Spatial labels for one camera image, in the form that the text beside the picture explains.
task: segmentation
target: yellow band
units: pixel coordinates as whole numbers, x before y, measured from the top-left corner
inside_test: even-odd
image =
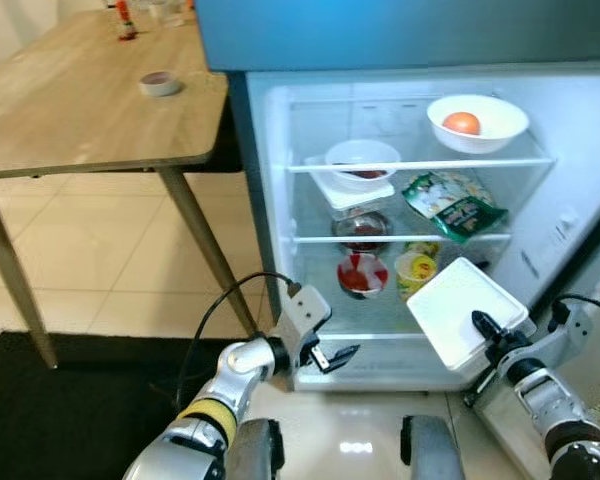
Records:
[[[180,412],[178,418],[189,417],[194,413],[207,415],[218,422],[227,436],[229,442],[227,448],[231,446],[233,439],[236,437],[237,424],[236,417],[233,416],[233,412],[226,405],[210,398],[196,400]]]

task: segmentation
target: black cable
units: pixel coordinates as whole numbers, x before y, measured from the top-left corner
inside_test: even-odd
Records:
[[[189,348],[187,349],[187,353],[184,356],[184,360],[182,361],[182,366],[180,367],[180,373],[178,374],[178,384],[176,386],[175,405],[176,405],[176,409],[178,412],[182,411],[182,409],[183,409],[182,389],[184,388],[185,377],[186,377],[187,370],[189,369],[189,365],[191,363],[191,358],[193,357],[193,352],[195,351],[196,347],[198,346],[198,342],[200,341],[200,337],[202,336],[202,331],[204,330],[205,325],[209,321],[209,318],[211,318],[211,314],[215,311],[216,308],[218,308],[218,305],[220,305],[224,301],[225,298],[227,298],[236,289],[240,288],[240,286],[242,284],[247,283],[249,280],[252,280],[257,277],[275,277],[275,278],[279,278],[280,280],[283,280],[287,284],[288,287],[293,285],[293,280],[291,280],[289,277],[287,277],[286,275],[283,275],[281,273],[256,272],[256,273],[252,273],[252,274],[247,275],[246,277],[238,280],[236,283],[234,283],[229,288],[227,288],[224,292],[222,292],[222,295],[220,295],[216,299],[216,301],[213,302],[213,304],[209,307],[209,309],[206,311],[206,313],[202,317],[202,320],[200,321],[200,325],[198,325],[198,329],[196,330],[196,333],[193,336],[193,340],[191,340],[191,343],[189,344]]]
[[[577,293],[565,293],[563,295],[558,295],[553,300],[553,303],[560,302],[562,300],[580,300],[581,302],[587,302],[600,308],[600,301],[594,300],[593,298],[585,297],[584,295],[580,295]]]

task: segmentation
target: wooden table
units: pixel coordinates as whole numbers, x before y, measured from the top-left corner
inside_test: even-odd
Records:
[[[227,94],[205,66],[193,15],[167,29],[145,14],[140,35],[117,39],[115,11],[85,12],[0,64],[0,178],[155,168],[220,286],[235,282],[179,166],[203,163],[216,138]],[[143,95],[141,76],[175,73],[170,97]],[[0,273],[47,365],[57,359],[0,218]],[[256,325],[242,294],[231,304],[247,332]]]

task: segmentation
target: black mat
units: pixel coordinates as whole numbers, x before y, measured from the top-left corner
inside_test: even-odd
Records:
[[[120,479],[174,418],[150,382],[173,379],[188,341],[52,335],[48,370],[26,334],[0,335],[0,479]],[[204,340],[192,397],[229,341]],[[171,389],[173,382],[158,383]]]

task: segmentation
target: snack bag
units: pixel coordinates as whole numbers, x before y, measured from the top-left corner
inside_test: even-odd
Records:
[[[472,196],[452,178],[429,172],[402,191],[407,203],[457,243],[500,220],[507,210],[495,208]]]

